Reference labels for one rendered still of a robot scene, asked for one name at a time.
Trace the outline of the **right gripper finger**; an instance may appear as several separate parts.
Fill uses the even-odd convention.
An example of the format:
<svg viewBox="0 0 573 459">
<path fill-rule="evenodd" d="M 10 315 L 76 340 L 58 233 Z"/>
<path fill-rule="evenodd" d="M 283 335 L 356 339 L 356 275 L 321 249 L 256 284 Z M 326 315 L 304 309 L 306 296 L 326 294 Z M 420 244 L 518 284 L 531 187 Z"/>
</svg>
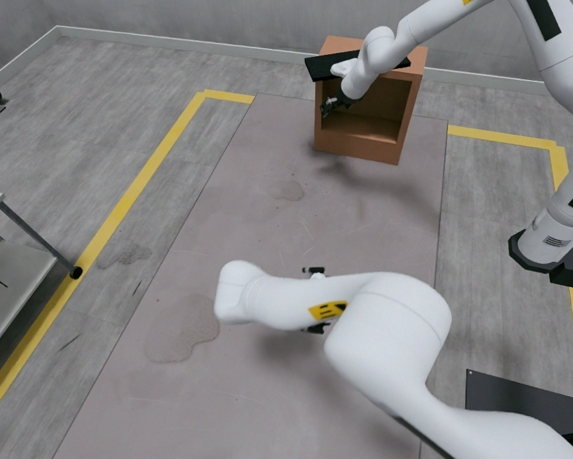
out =
<svg viewBox="0 0 573 459">
<path fill-rule="evenodd" d="M 319 106 L 321 109 L 321 114 L 323 117 L 326 117 L 327 114 L 331 111 L 331 110 L 336 110 L 338 107 L 343 106 L 346 104 L 346 102 L 342 101 L 340 104 L 338 105 L 334 105 L 334 102 L 337 100 L 337 97 L 327 97 L 323 103 Z M 331 108 L 330 108 L 331 107 Z"/>
<path fill-rule="evenodd" d="M 365 94 L 366 94 L 366 93 L 365 93 Z M 365 95 L 365 94 L 364 94 L 364 95 Z M 364 95 L 363 95 L 363 97 L 364 97 Z M 363 99 L 363 97 L 360 98 L 359 101 L 361 101 L 361 100 Z M 347 109 L 349 109 L 353 104 L 355 104 L 355 103 L 352 103 L 352 104 L 346 103 L 345 106 L 346 106 Z"/>
</svg>

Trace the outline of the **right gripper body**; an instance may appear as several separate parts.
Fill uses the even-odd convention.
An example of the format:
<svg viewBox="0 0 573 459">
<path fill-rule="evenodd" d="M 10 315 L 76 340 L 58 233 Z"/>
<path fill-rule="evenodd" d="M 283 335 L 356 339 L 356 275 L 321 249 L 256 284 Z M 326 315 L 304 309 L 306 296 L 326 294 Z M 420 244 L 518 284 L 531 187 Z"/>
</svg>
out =
<svg viewBox="0 0 573 459">
<path fill-rule="evenodd" d="M 340 104 L 342 101 L 344 101 L 344 102 L 346 102 L 346 103 L 350 103 L 350 104 L 358 102 L 360 98 L 358 98 L 358 99 L 352 99 L 352 98 L 348 97 L 348 96 L 343 92 L 341 84 L 342 84 L 342 81 L 341 81 L 341 83 L 340 83 L 339 86 L 338 86 L 338 92 L 337 92 L 337 94 L 334 96 L 334 97 L 337 97 L 337 100 L 335 101 L 335 103 L 338 105 L 338 104 Z"/>
</svg>

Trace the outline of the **brown open-front cabinet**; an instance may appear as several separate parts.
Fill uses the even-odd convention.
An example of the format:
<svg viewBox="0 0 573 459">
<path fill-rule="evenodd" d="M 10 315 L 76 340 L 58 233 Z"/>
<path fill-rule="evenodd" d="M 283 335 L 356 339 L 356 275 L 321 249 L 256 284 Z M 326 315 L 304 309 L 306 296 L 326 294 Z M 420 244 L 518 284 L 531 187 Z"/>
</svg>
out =
<svg viewBox="0 0 573 459">
<path fill-rule="evenodd" d="M 361 50 L 363 41 L 327 36 L 319 56 Z M 410 67 L 379 73 L 361 101 L 349 109 L 333 109 L 326 117 L 319 106 L 337 94 L 343 78 L 315 82 L 314 150 L 398 165 L 427 52 L 428 47 L 415 47 L 407 55 Z"/>
</svg>

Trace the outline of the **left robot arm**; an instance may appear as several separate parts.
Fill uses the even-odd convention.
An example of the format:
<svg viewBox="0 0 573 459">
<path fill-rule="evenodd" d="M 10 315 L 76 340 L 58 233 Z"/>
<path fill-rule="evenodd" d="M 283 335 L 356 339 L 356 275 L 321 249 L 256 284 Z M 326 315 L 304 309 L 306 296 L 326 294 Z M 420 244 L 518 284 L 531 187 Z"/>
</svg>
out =
<svg viewBox="0 0 573 459">
<path fill-rule="evenodd" d="M 223 325 L 294 332 L 339 319 L 323 347 L 330 367 L 443 459 L 573 459 L 573 447 L 537 420 L 452 409 L 428 393 L 451 313 L 417 280 L 387 273 L 277 279 L 232 262 L 217 283 L 213 313 Z"/>
</svg>

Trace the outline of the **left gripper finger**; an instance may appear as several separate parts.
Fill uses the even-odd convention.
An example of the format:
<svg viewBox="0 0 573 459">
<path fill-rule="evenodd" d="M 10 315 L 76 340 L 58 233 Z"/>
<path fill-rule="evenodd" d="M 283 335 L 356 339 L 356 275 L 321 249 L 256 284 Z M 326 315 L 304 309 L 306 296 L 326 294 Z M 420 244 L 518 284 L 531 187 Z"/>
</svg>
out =
<svg viewBox="0 0 573 459">
<path fill-rule="evenodd" d="M 322 328 L 323 328 L 323 327 L 328 327 L 328 326 L 330 326 L 330 323 L 332 323 L 332 321 L 329 321 L 329 322 L 326 322 L 326 323 L 322 323 L 322 324 L 320 324 L 320 325 L 316 325 L 316 326 L 314 326 L 314 327 L 310 327 L 310 328 L 307 328 L 307 329 L 300 330 L 300 332 L 301 332 L 301 333 L 311 334 L 311 335 L 314 335 L 314 334 L 316 334 L 316 335 L 323 335 L 323 330 L 322 330 Z"/>
<path fill-rule="evenodd" d="M 306 280 L 309 280 L 310 277 L 314 274 L 323 275 L 324 269 L 323 268 L 306 268 L 306 269 L 301 269 L 301 273 L 305 274 L 305 281 L 306 281 Z"/>
</svg>

